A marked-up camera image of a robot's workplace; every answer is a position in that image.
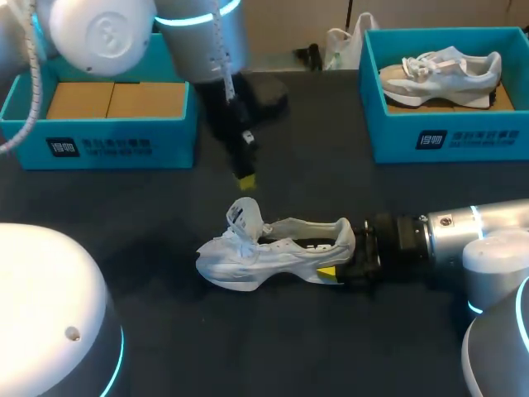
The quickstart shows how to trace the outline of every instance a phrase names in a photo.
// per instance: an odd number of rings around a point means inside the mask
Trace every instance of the glowing blue light ring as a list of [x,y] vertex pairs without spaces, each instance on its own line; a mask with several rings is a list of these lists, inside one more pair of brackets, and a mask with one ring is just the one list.
[[469,308],[470,310],[472,310],[474,313],[477,313],[477,314],[481,314],[483,312],[483,310],[474,307],[470,301],[469,301]]
[[119,352],[119,359],[117,360],[116,369],[114,370],[114,374],[112,375],[112,378],[110,379],[110,382],[108,382],[107,387],[105,390],[101,393],[100,397],[105,397],[112,386],[114,385],[114,382],[116,381],[117,374],[119,373],[119,370],[122,367],[122,361],[123,361],[123,353],[125,351],[125,335],[123,334],[123,328],[122,328],[122,349]]
[[[226,14],[229,14],[241,4],[242,0],[231,0],[226,6],[221,8],[221,15],[224,17]],[[162,25],[167,26],[193,26],[200,25],[201,23],[208,23],[213,20],[213,14],[209,13],[206,15],[201,15],[200,17],[187,18],[187,19],[164,19],[156,17],[155,20]]]
[[526,282],[529,280],[529,277],[527,277],[522,285],[520,285],[520,288],[518,289],[518,292],[516,294],[516,320],[518,322],[518,329],[520,330],[520,335],[522,336],[523,344],[526,345],[526,349],[529,352],[529,337],[527,336],[527,331],[525,328],[525,325],[523,324],[523,318],[522,318],[522,292],[523,287],[526,286]]
[[478,223],[478,237],[479,240],[483,240],[483,220],[481,219],[481,214],[478,211],[478,208],[475,205],[471,205],[470,209],[474,215],[474,220]]

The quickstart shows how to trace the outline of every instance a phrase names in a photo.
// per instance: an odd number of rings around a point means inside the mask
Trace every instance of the white robot head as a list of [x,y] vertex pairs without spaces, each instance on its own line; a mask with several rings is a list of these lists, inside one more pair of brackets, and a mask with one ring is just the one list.
[[155,14],[153,0],[55,0],[50,35],[71,65],[113,76],[141,60]]

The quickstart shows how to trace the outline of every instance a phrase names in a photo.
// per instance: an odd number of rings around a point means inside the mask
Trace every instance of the plastic bag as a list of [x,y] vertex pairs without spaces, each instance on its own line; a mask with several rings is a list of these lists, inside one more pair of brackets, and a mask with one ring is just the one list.
[[364,44],[364,33],[371,29],[379,29],[379,24],[368,12],[360,14],[352,35],[342,29],[330,29],[327,32],[323,69],[358,69]]

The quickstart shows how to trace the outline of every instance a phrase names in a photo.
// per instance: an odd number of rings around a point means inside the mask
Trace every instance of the black tabletop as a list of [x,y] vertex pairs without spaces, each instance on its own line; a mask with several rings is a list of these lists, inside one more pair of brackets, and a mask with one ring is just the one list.
[[[376,165],[356,73],[278,74],[290,114],[255,134],[264,220],[360,224],[529,197],[529,164]],[[193,170],[24,172],[0,162],[4,222],[50,227],[95,258],[122,316],[133,396],[462,396],[464,300],[421,282],[374,296],[271,279],[253,293],[201,280],[194,252],[241,196],[202,127]]]

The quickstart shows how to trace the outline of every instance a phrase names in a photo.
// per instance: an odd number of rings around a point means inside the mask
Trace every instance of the blue cardboard box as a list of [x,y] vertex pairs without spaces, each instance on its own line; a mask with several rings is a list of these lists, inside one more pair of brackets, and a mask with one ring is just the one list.
[[[451,45],[467,55],[500,53],[514,112],[388,111],[379,70]],[[529,159],[529,41],[519,28],[368,31],[360,96],[378,163]]]
[[[24,170],[182,169],[193,166],[198,106],[192,87],[185,84],[182,117],[94,118],[47,120],[58,83],[182,83],[175,74],[161,35],[153,35],[142,61],[112,79],[90,76],[58,58],[42,67],[41,119],[16,149]],[[0,113],[6,139],[22,127],[31,103],[31,77],[18,76]]]

